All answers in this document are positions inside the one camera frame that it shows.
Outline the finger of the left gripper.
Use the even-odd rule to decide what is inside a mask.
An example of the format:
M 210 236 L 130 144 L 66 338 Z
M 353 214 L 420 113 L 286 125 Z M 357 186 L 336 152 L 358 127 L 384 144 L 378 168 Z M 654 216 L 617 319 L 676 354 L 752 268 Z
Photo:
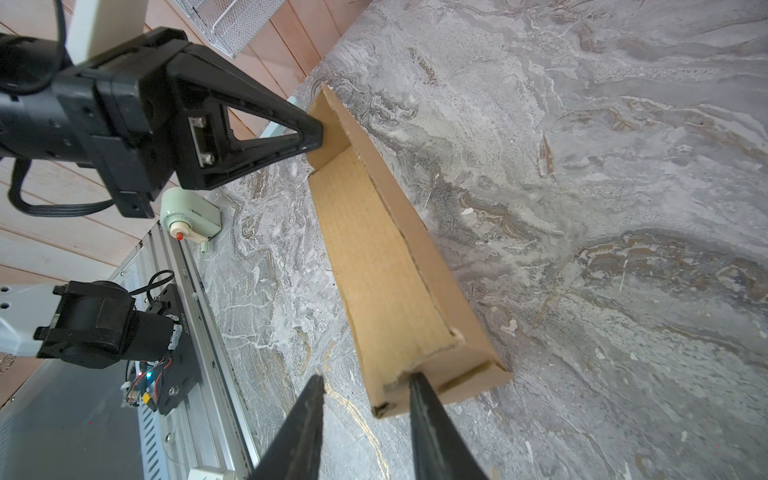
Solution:
M 282 120 L 301 137 L 260 139 L 270 122 L 264 114 L 275 110 L 265 110 L 259 100 L 282 97 L 207 47 L 188 45 L 165 74 L 175 107 L 175 172 L 185 189 L 213 190 L 322 146 L 322 123 L 291 104 Z

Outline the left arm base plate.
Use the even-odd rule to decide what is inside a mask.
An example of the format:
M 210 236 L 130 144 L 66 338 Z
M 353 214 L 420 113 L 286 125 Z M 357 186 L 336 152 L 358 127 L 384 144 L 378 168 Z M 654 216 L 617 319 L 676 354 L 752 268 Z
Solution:
M 181 297 L 168 285 L 150 304 L 149 313 L 174 321 L 180 336 L 174 348 L 158 361 L 131 361 L 126 369 L 124 400 L 130 407 L 149 407 L 167 415 L 178 407 L 201 380 L 193 336 Z

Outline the brown cardboard box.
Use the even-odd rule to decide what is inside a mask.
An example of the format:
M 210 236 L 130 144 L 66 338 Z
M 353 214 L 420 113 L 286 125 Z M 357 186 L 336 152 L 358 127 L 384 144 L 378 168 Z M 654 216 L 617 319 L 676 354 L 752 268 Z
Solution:
M 323 87 L 308 183 L 374 417 L 409 409 L 425 375 L 445 403 L 511 381 L 419 214 L 372 140 Z

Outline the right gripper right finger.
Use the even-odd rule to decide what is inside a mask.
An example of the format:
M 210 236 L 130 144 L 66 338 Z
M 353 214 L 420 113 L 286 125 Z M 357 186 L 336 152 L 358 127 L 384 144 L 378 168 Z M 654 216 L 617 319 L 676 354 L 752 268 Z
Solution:
M 426 376 L 410 376 L 410 424 L 416 479 L 485 479 Z

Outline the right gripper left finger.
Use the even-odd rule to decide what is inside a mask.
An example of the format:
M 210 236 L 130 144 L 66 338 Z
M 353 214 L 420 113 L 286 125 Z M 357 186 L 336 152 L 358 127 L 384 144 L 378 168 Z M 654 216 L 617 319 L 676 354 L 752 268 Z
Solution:
M 320 472 L 324 379 L 313 375 L 248 479 L 311 479 Z

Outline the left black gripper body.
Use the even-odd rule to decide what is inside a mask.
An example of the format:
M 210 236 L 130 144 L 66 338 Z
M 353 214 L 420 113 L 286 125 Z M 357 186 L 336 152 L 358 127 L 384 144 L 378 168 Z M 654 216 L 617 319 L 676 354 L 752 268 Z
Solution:
M 1 156 L 13 160 L 8 199 L 23 214 L 83 217 L 116 208 L 153 217 L 174 166 L 175 104 L 164 65 L 186 45 L 160 28 L 75 63 L 60 41 L 1 37 Z M 35 160 L 96 171 L 109 193 L 91 203 L 33 204 L 22 187 Z

